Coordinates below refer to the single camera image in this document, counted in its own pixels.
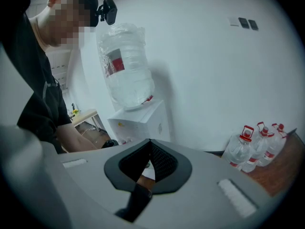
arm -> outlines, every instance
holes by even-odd
[[[93,143],[83,137],[71,123],[60,125],[57,128],[56,135],[62,146],[68,152],[90,151],[96,149]]]

plastic bottle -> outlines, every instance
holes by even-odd
[[[256,134],[252,138],[252,147],[253,147],[253,154],[251,155],[250,159],[245,162],[242,166],[242,170],[246,173],[251,172],[255,169],[257,163],[259,162],[259,159],[264,155],[268,148],[269,144],[269,138],[268,136],[268,127],[264,126],[262,131],[259,131],[258,134]]]
[[[137,108],[154,91],[144,46],[144,28],[127,23],[111,26],[98,42],[110,95],[125,109]]]
[[[257,166],[264,167],[270,164],[274,158],[281,152],[283,149],[287,134],[284,132],[284,125],[280,124],[276,128],[277,124],[272,124],[272,127],[274,127],[274,137],[272,141],[269,143],[269,146],[264,153],[263,157],[260,158]]]
[[[251,136],[254,129],[247,125],[244,126],[244,129],[245,128],[252,130],[252,133],[249,130],[243,130],[242,135],[232,136],[222,156],[230,165],[239,170],[241,170],[243,163],[246,162],[252,154]]]

large water jug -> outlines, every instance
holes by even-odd
[[[98,41],[108,90],[125,109],[137,108],[154,91],[144,46],[144,28],[128,23],[111,26]]]

person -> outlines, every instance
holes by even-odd
[[[3,40],[11,62],[34,91],[18,120],[18,126],[52,143],[57,153],[94,150],[96,147],[72,125],[59,83],[45,54],[50,47],[74,42],[84,27],[96,26],[98,0],[48,0],[33,18],[24,13]]]

man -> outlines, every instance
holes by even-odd
[[[68,152],[96,148],[71,124],[45,51],[76,39],[83,27],[96,26],[97,8],[98,0],[48,0],[46,8],[34,18],[23,14],[12,36],[3,41],[13,65],[34,91],[18,126],[52,143],[57,153],[63,152],[61,146]]]

